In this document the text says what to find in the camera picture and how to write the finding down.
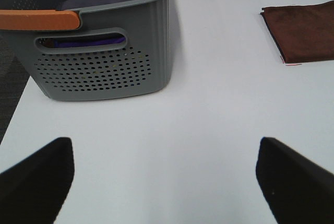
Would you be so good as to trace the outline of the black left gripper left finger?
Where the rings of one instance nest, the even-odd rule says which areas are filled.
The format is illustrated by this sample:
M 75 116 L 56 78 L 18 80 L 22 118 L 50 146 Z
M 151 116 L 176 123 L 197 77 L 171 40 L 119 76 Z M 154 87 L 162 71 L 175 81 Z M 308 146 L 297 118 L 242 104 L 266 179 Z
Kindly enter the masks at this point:
M 59 137 L 1 173 L 1 223 L 54 223 L 75 175 L 72 141 Z

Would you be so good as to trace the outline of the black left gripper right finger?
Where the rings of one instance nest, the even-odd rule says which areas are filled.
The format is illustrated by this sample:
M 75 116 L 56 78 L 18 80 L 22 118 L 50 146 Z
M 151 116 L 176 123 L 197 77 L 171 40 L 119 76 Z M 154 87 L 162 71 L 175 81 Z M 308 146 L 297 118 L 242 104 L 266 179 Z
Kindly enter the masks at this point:
M 277 223 L 333 223 L 333 173 L 281 141 L 260 141 L 256 178 Z

